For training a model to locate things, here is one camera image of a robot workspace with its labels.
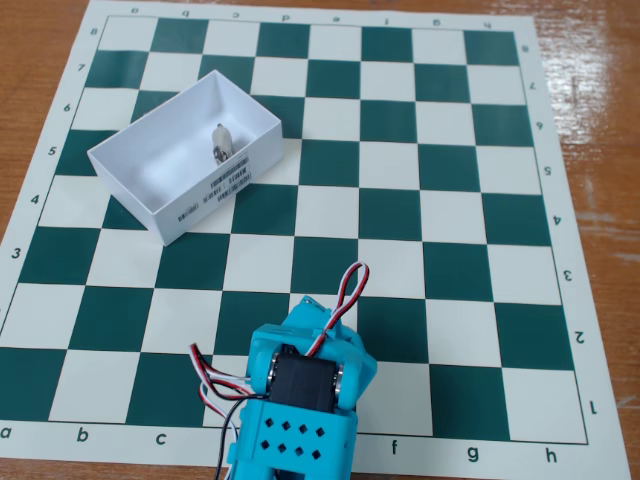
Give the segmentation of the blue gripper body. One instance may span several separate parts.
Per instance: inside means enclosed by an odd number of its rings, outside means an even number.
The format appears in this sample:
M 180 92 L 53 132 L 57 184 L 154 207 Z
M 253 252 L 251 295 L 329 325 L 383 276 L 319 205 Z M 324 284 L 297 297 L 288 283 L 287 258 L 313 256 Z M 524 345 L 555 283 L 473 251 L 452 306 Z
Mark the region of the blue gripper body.
M 331 310 L 305 296 L 285 319 L 285 327 L 293 331 L 291 343 L 305 354 L 321 334 L 331 316 Z M 332 361 L 342 368 L 341 380 L 336 382 L 338 404 L 356 404 L 377 372 L 377 362 L 364 348 L 360 336 L 344 326 L 339 319 L 327 332 L 314 359 Z

